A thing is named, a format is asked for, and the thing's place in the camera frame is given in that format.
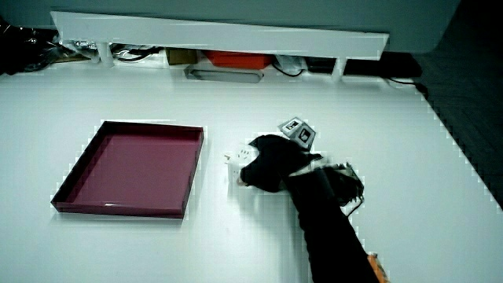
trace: wall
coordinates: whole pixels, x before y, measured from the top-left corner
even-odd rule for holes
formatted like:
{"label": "wall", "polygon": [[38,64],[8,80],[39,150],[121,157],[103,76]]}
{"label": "wall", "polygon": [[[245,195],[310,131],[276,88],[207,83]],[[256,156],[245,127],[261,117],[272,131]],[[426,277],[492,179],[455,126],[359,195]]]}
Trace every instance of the wall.
{"label": "wall", "polygon": [[423,53],[441,39],[460,0],[2,0],[12,25],[54,28],[49,11],[390,33],[391,51]]}

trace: orange object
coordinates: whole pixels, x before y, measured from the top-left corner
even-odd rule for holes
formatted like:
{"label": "orange object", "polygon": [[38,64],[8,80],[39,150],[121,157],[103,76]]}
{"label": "orange object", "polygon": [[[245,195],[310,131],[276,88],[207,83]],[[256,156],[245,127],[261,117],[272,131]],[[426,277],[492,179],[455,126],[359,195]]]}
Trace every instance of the orange object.
{"label": "orange object", "polygon": [[374,273],[376,274],[379,283],[389,283],[386,272],[384,272],[383,267],[380,265],[380,262],[377,259],[377,255],[370,254],[369,256],[367,256],[367,259],[369,260],[369,263],[372,266],[372,269],[374,270]]}
{"label": "orange object", "polygon": [[273,60],[272,55],[242,52],[205,50],[204,55],[206,55],[213,65],[227,68],[260,70],[267,67]]}

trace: purple tray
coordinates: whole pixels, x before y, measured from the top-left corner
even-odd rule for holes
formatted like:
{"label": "purple tray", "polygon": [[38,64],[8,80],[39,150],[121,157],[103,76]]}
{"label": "purple tray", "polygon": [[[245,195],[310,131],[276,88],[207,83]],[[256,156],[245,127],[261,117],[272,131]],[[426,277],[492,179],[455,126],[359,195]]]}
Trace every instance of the purple tray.
{"label": "purple tray", "polygon": [[59,212],[183,218],[201,127],[104,122],[51,201]]}

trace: orange container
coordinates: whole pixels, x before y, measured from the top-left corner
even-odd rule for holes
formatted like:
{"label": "orange container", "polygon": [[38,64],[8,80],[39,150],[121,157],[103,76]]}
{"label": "orange container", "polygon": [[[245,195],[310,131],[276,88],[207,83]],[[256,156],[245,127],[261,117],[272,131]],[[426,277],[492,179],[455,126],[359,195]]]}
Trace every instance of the orange container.
{"label": "orange container", "polygon": [[272,55],[242,52],[205,50],[204,55],[206,55],[213,65],[227,68],[260,70],[267,67],[273,60]]}

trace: white tabletop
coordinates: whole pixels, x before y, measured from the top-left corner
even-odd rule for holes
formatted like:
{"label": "white tabletop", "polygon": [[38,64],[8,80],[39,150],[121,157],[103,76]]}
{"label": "white tabletop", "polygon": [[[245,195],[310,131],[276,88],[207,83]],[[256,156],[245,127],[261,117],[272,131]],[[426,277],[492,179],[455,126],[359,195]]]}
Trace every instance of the white tabletop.
{"label": "white tabletop", "polygon": [[[428,103],[408,86],[344,79],[268,69],[258,84],[201,82],[89,62],[0,76],[0,281],[310,281],[288,194],[230,186],[223,158],[298,116],[317,131],[312,151],[364,180],[352,224],[391,281],[501,282],[501,209]],[[206,127],[182,221],[51,207],[105,119]]]}

